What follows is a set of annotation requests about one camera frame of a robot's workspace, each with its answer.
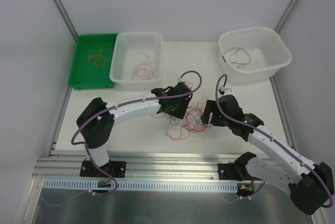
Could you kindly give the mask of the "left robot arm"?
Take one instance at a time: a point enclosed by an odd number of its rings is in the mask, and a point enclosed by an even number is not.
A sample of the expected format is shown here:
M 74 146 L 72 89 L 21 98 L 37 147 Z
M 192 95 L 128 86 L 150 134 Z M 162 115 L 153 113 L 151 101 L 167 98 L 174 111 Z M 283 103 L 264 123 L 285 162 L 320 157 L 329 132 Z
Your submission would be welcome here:
M 183 118 L 192 98 L 191 91 L 186 82 L 178 82 L 174 87 L 154 88 L 142 97 L 120 103 L 108 104 L 100 97 L 93 99 L 76 120 L 93 163 L 92 171 L 98 176 L 109 173 L 106 142 L 113 126 L 160 113 Z

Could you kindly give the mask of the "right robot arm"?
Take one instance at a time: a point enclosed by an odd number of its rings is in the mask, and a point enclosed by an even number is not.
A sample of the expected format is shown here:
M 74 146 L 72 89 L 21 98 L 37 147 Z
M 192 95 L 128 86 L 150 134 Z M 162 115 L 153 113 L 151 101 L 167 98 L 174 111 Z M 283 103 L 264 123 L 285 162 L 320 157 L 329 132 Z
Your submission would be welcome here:
M 334 204 L 332 169 L 326 163 L 316 164 L 280 142 L 256 115 L 244 113 L 236 98 L 229 94 L 208 100 L 201 116 L 204 124 L 227 127 L 234 135 L 262 150 L 274 164 L 246 152 L 234 162 L 234 180 L 259 178 L 287 194 L 293 204 L 307 215 Z

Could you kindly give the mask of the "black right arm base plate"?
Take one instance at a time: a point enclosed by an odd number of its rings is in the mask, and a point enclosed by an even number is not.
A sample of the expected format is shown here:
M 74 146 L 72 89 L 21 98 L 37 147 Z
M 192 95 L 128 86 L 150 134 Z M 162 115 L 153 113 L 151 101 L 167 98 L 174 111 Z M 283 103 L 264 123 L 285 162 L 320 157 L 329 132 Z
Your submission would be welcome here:
M 219 163 L 218 177 L 219 180 L 238 180 L 239 174 L 237 173 L 235 164 L 233 163 Z

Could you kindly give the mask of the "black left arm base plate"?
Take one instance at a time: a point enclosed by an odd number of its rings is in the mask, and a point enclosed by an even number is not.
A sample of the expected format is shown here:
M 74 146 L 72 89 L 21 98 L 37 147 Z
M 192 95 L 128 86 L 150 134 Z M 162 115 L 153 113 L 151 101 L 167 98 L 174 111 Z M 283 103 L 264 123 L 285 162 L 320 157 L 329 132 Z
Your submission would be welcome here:
M 124 178 L 126 164 L 125 161 L 109 161 L 107 164 L 101 166 L 100 169 L 114 178 Z M 106 175 L 101 173 L 91 161 L 86 160 L 82 162 L 80 177 L 106 177 Z

